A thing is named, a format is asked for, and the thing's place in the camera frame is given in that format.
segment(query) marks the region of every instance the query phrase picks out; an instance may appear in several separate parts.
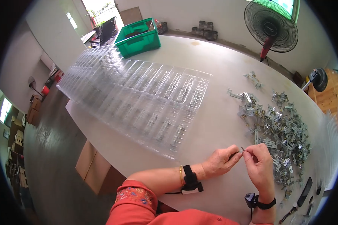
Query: standing fan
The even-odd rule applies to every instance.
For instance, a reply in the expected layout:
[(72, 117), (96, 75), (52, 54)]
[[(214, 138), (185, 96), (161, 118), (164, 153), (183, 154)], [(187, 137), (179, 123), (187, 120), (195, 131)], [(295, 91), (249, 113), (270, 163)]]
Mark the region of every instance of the standing fan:
[(250, 34), (263, 45), (260, 61), (269, 50), (289, 52), (298, 42), (293, 18), (283, 7), (270, 0), (253, 0), (245, 7), (244, 20)]
[(29, 83), (29, 88), (35, 90), (39, 95), (41, 95), (41, 94), (36, 90), (36, 81), (35, 81), (35, 79), (34, 79), (33, 77), (29, 77), (28, 83)]

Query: black office chair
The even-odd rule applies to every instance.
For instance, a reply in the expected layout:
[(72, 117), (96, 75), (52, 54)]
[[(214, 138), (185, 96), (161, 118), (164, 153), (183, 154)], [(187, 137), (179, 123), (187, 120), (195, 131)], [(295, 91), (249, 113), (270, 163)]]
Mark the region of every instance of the black office chair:
[(116, 17), (111, 18), (110, 20), (103, 23), (100, 27), (94, 29), (98, 34), (97, 38), (94, 41), (89, 41), (91, 47), (101, 47), (108, 44), (108, 41), (117, 35), (116, 29)]

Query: embroidered sleeve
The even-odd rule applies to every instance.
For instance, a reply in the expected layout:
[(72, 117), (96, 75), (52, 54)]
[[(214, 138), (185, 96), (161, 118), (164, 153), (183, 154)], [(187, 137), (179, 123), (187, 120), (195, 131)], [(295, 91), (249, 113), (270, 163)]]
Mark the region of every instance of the embroidered sleeve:
[(143, 205), (148, 205), (150, 206), (153, 210), (156, 210), (156, 206), (153, 201), (154, 195), (152, 194), (151, 191), (148, 191), (143, 188), (137, 188), (137, 187), (127, 187), (124, 189), (121, 189), (116, 193), (116, 200), (115, 203), (126, 200), (131, 201), (131, 202), (138, 202)]
[(126, 180), (117, 190), (106, 224), (148, 224), (155, 218), (158, 200), (143, 183)]

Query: clear plastic tray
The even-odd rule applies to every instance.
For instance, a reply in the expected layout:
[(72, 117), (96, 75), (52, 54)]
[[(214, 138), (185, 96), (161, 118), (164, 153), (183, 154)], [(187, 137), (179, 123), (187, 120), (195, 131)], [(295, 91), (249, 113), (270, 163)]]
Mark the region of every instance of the clear plastic tray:
[(57, 84), (96, 118), (170, 159), (185, 140), (212, 75), (85, 50)]

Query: gold bangle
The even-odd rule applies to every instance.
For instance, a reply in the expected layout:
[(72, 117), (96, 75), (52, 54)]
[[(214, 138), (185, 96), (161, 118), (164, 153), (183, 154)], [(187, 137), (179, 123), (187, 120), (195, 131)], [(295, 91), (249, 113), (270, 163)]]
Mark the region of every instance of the gold bangle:
[(183, 175), (182, 175), (182, 169), (183, 169), (183, 166), (180, 166), (180, 167), (179, 167), (179, 172), (180, 172), (180, 181), (182, 182), (182, 186), (184, 186), (184, 182), (183, 182)]

